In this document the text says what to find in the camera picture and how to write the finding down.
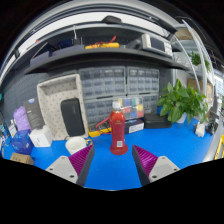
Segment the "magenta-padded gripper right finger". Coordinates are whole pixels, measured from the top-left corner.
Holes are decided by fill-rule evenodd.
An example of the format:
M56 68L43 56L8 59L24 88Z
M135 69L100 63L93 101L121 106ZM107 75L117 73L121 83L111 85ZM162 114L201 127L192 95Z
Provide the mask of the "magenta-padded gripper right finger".
M151 152L133 145L132 156L142 186L179 171L179 168L166 156L155 156Z

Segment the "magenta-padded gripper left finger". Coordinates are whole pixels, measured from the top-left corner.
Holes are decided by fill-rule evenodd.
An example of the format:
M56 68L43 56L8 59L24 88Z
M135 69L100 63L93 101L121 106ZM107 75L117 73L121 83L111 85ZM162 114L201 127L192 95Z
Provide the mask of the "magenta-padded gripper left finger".
M47 168L47 171L79 186L84 186L94 155L94 146L87 146L69 157L60 156Z

